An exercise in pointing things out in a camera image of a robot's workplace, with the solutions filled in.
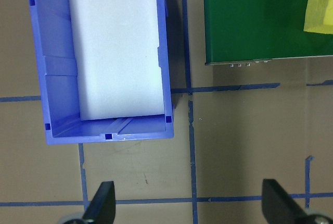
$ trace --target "square hole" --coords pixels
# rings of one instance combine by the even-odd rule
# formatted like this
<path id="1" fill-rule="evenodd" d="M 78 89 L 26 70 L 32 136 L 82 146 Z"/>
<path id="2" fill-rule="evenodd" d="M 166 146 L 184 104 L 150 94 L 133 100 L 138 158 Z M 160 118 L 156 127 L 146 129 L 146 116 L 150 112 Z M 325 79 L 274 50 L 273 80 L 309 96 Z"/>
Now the square hole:
<path id="1" fill-rule="evenodd" d="M 167 116 L 167 117 L 165 118 L 165 121 L 166 121 L 167 123 L 172 122 L 172 117 L 171 117 L 171 116 Z"/>
<path id="2" fill-rule="evenodd" d="M 45 124 L 45 130 L 51 130 L 51 124 L 50 123 Z"/>
<path id="3" fill-rule="evenodd" d="M 35 0 L 29 0 L 29 4 L 30 4 L 30 6 L 35 6 Z"/>
<path id="4" fill-rule="evenodd" d="M 112 140 L 112 134 L 105 134 L 105 140 Z"/>

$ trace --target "scuff mark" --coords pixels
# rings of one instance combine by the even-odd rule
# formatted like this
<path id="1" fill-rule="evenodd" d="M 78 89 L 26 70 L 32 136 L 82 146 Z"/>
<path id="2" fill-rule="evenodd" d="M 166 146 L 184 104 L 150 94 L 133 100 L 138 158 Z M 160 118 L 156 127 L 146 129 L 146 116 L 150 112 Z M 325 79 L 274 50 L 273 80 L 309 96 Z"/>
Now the scuff mark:
<path id="1" fill-rule="evenodd" d="M 144 176 L 145 176 L 145 182 L 146 184 L 148 185 L 148 180 L 147 180 L 147 177 L 146 177 L 146 174 L 144 173 Z"/>

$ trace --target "tan floor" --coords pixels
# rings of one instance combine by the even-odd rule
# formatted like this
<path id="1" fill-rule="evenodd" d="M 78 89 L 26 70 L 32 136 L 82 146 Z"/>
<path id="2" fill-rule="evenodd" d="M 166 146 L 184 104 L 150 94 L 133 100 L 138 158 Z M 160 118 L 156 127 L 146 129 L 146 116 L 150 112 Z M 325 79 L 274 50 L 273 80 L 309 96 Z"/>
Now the tan floor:
<path id="1" fill-rule="evenodd" d="M 0 0 L 0 98 L 39 95 L 28 0 Z M 115 223 L 193 223 L 188 101 L 193 101 L 198 197 L 257 196 L 263 178 L 304 193 L 333 192 L 333 58 L 275 60 L 250 67 L 205 66 L 203 0 L 187 0 L 192 87 L 280 83 L 275 89 L 174 94 L 175 137 L 84 144 L 91 200 L 114 180 L 118 200 L 184 198 L 117 205 Z M 172 88 L 185 88 L 182 0 L 167 0 Z M 0 103 L 0 223 L 57 223 L 83 207 L 78 145 L 47 146 L 40 101 Z M 303 207 L 304 199 L 297 202 Z M 333 197 L 310 206 L 333 215 Z M 260 201 L 200 202 L 198 222 L 266 223 Z"/>

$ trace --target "yellow foam piece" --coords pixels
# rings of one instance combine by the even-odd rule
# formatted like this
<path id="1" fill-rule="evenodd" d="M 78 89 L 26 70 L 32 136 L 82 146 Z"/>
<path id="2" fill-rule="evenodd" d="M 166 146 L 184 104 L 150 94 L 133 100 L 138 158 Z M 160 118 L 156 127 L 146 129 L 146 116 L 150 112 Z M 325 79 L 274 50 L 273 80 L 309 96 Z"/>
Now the yellow foam piece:
<path id="1" fill-rule="evenodd" d="M 333 34 L 333 0 L 308 0 L 304 31 Z"/>

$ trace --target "blue tape line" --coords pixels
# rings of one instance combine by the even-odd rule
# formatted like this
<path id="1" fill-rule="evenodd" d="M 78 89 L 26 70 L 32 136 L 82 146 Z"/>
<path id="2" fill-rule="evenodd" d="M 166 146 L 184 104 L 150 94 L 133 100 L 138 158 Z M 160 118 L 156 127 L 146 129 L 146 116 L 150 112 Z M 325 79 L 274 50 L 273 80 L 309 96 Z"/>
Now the blue tape line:
<path id="1" fill-rule="evenodd" d="M 40 101 L 40 95 L 33 96 L 18 96 L 18 97 L 1 97 L 0 103 L 8 103 L 8 102 L 26 102 L 26 101 Z"/>
<path id="2" fill-rule="evenodd" d="M 261 196 L 235 196 L 235 197 L 200 197 L 198 202 L 246 202 L 260 201 Z"/>
<path id="3" fill-rule="evenodd" d="M 117 200 L 116 204 L 155 204 L 155 203 L 183 203 L 192 202 L 192 198 L 166 198 L 166 199 L 145 199 L 145 200 Z"/>
<path id="4" fill-rule="evenodd" d="M 83 206 L 86 211 L 89 206 L 88 193 L 87 193 L 87 180 L 85 176 L 85 169 L 83 168 L 84 164 L 84 149 L 83 144 L 79 143 L 79 157 L 80 157 L 80 171 L 81 171 L 81 185 L 82 185 L 82 197 L 83 197 Z"/>
<path id="5" fill-rule="evenodd" d="M 68 202 L 0 202 L 0 207 L 82 206 L 81 201 Z"/>
<path id="6" fill-rule="evenodd" d="M 191 66 L 189 59 L 189 40 L 188 40 L 188 17 L 187 17 L 187 0 L 182 0 L 183 4 L 183 31 L 184 31 L 184 55 L 185 55 L 185 79 L 186 88 L 191 88 Z"/>
<path id="7" fill-rule="evenodd" d="M 202 92 L 223 92 L 223 91 L 238 91 L 238 90 L 261 90 L 261 89 L 275 89 L 281 84 L 276 83 L 259 83 L 259 84 L 246 84 L 246 85 L 226 85 L 226 86 L 212 86 L 212 87 L 199 87 L 199 88 L 181 88 L 171 89 L 171 94 L 184 94 L 184 93 L 202 93 Z"/>
<path id="8" fill-rule="evenodd" d="M 215 91 L 238 91 L 238 90 L 259 90 L 259 89 L 275 89 L 280 86 L 280 83 L 259 83 L 247 85 L 228 85 L 215 87 L 200 87 L 193 88 L 194 93 L 198 92 L 215 92 Z"/>
<path id="9" fill-rule="evenodd" d="M 332 193 L 314 193 L 310 194 L 311 198 L 326 198 L 326 197 L 333 197 L 333 192 Z"/>
<path id="10" fill-rule="evenodd" d="M 290 194 L 292 198 L 305 198 L 305 194 Z M 333 197 L 331 193 L 310 194 L 311 198 Z M 143 199 L 143 200 L 117 200 L 118 205 L 128 204 L 158 204 L 158 203 L 189 203 L 189 202 L 249 202 L 260 201 L 261 196 L 235 196 L 235 197 L 200 197 L 200 198 L 162 198 L 162 199 Z M 62 202 L 0 202 L 0 207 L 31 207 L 31 206 L 82 206 L 83 201 L 62 201 Z"/>
<path id="11" fill-rule="evenodd" d="M 188 92 L 189 89 L 171 89 L 171 94 L 185 94 Z"/>
<path id="12" fill-rule="evenodd" d="M 313 159 L 313 156 L 305 159 L 305 208 L 310 206 L 310 164 Z"/>
<path id="13" fill-rule="evenodd" d="M 326 80 L 325 82 L 322 83 L 306 84 L 306 86 L 328 86 L 328 85 L 333 85 L 333 80 Z"/>
<path id="14" fill-rule="evenodd" d="M 197 204 L 197 175 L 196 175 L 196 151 L 193 127 L 193 102 L 188 101 L 188 121 L 189 121 L 189 149 L 191 164 L 191 190 L 192 190 L 192 211 L 193 224 L 198 223 L 198 204 Z"/>

